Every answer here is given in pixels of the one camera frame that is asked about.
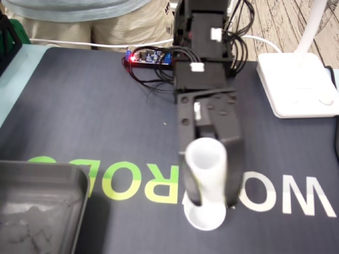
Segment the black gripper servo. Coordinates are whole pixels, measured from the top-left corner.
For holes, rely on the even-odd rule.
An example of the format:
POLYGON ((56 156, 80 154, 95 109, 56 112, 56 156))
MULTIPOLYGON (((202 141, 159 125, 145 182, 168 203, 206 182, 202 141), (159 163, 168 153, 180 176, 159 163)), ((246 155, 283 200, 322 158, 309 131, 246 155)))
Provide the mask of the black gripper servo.
POLYGON ((243 181, 243 138, 237 116, 237 92, 232 88, 204 90, 178 96, 179 168, 189 200, 201 206, 198 182, 186 162, 186 148, 195 135, 216 135, 227 154, 225 199, 236 206, 243 181))

